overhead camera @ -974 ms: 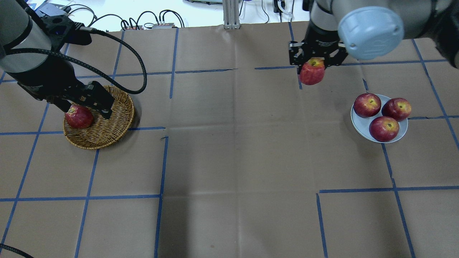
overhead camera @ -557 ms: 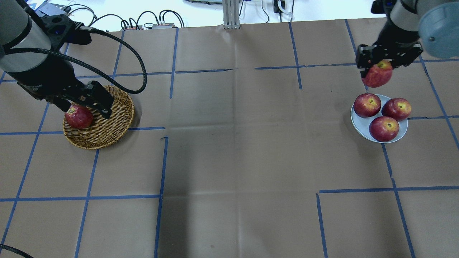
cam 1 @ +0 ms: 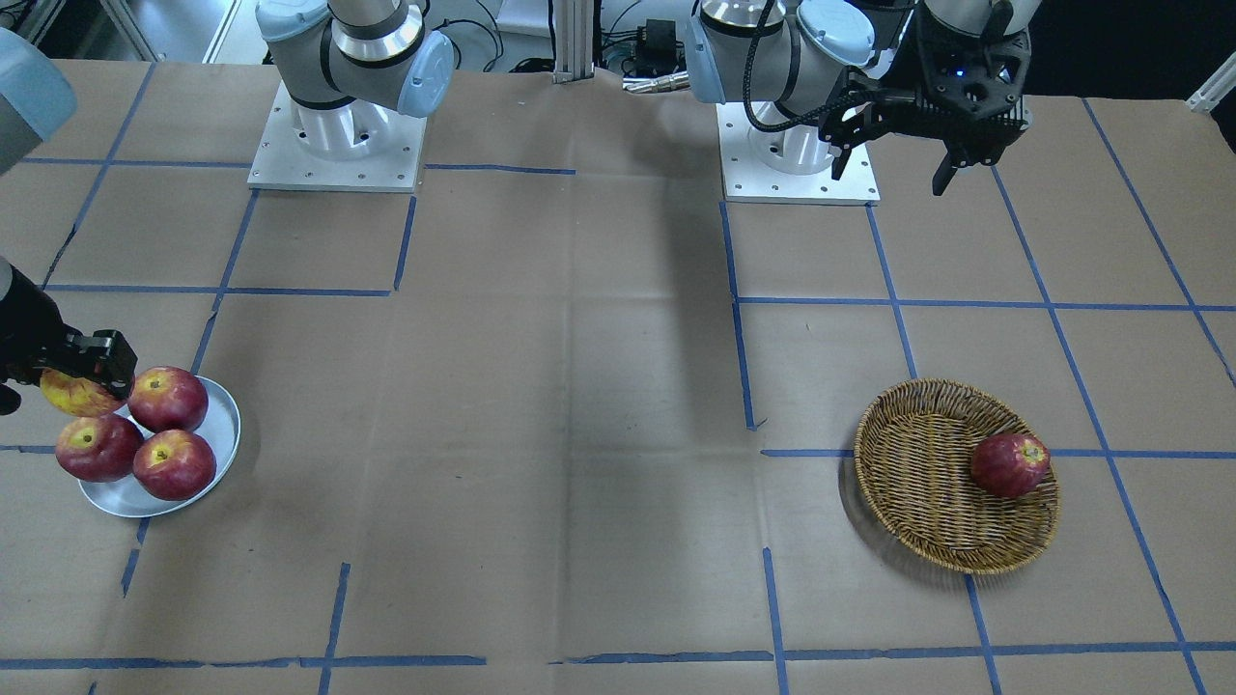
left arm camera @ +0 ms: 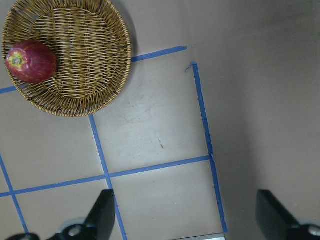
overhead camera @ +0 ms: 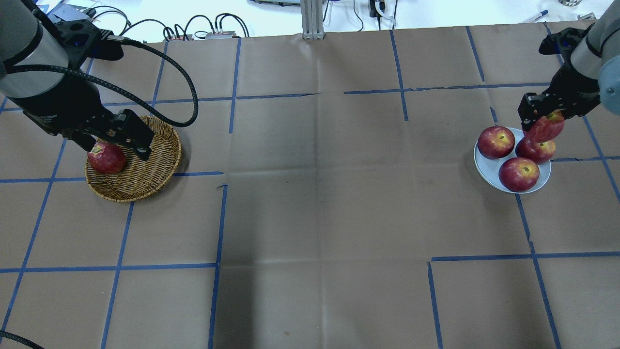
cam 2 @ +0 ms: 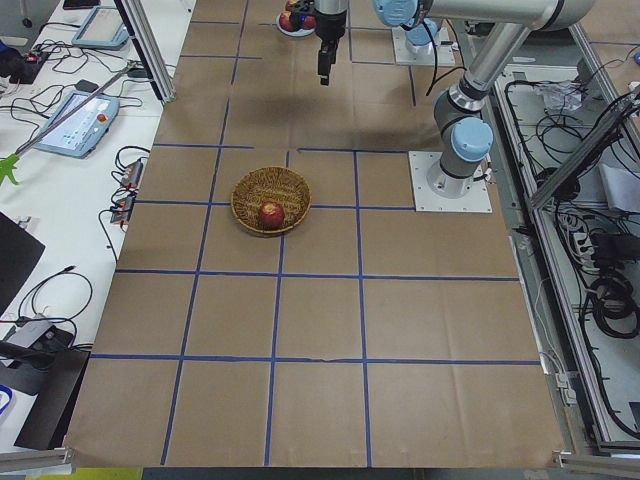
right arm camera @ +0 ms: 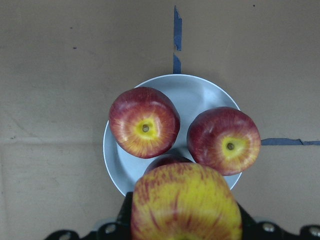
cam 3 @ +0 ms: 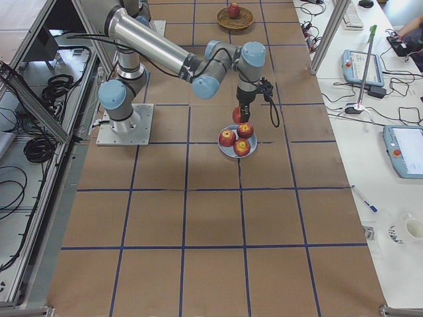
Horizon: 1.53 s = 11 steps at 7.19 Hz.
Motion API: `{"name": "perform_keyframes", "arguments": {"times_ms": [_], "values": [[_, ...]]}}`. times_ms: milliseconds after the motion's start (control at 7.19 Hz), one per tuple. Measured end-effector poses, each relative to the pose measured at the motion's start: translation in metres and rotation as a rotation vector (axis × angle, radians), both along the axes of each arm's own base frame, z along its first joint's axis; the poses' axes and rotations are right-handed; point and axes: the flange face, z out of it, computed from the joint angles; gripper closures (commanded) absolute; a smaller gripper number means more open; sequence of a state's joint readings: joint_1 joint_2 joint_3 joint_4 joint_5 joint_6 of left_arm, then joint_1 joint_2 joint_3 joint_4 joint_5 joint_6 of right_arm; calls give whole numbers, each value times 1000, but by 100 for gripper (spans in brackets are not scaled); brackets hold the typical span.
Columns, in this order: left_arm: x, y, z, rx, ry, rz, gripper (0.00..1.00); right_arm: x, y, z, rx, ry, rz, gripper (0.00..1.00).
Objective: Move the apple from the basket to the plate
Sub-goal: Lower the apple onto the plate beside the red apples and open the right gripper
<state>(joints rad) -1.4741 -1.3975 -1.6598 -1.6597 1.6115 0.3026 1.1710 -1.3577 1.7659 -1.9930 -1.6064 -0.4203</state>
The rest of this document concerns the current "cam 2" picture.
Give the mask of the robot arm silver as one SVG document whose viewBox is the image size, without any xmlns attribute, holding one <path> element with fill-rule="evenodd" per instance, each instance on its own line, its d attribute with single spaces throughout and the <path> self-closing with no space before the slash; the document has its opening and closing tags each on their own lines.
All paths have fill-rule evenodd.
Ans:
<svg viewBox="0 0 640 480">
<path fill-rule="evenodd" d="M 568 28 L 594 6 L 592 1 L 374 1 L 381 23 L 413 30 L 426 18 L 470 19 L 494 24 L 482 49 L 459 82 L 434 103 L 434 119 L 444 150 L 427 173 L 436 194 L 461 198 L 474 182 L 476 168 L 488 155 L 493 132 L 479 118 L 485 97 L 514 52 L 533 31 Z"/>
</svg>

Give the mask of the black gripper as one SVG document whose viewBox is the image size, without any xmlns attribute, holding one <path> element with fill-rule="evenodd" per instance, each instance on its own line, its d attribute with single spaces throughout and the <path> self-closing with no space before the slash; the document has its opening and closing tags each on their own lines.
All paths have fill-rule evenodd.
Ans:
<svg viewBox="0 0 640 480">
<path fill-rule="evenodd" d="M 345 33 L 347 9 L 347 0 L 300 0 L 291 4 L 291 23 L 295 28 L 307 30 L 304 26 L 306 18 L 315 19 L 315 33 L 322 40 L 317 57 L 317 72 L 323 86 L 330 84 L 339 39 Z"/>
</svg>

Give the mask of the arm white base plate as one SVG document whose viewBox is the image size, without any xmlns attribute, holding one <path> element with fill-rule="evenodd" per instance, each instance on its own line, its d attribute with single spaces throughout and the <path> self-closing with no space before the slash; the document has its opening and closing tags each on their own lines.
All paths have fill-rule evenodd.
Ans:
<svg viewBox="0 0 640 480">
<path fill-rule="evenodd" d="M 480 167 L 468 179 L 455 179 L 441 168 L 437 151 L 409 151 L 409 170 L 417 212 L 490 214 L 492 206 L 484 180 L 475 181 Z"/>
<path fill-rule="evenodd" d="M 406 39 L 405 32 L 399 27 L 393 28 L 391 32 L 397 65 L 434 66 L 435 56 L 438 56 L 439 66 L 454 66 L 456 64 L 452 48 L 453 41 L 445 27 L 442 27 L 435 37 L 436 47 L 433 47 L 432 44 L 427 46 L 412 45 Z"/>
</svg>

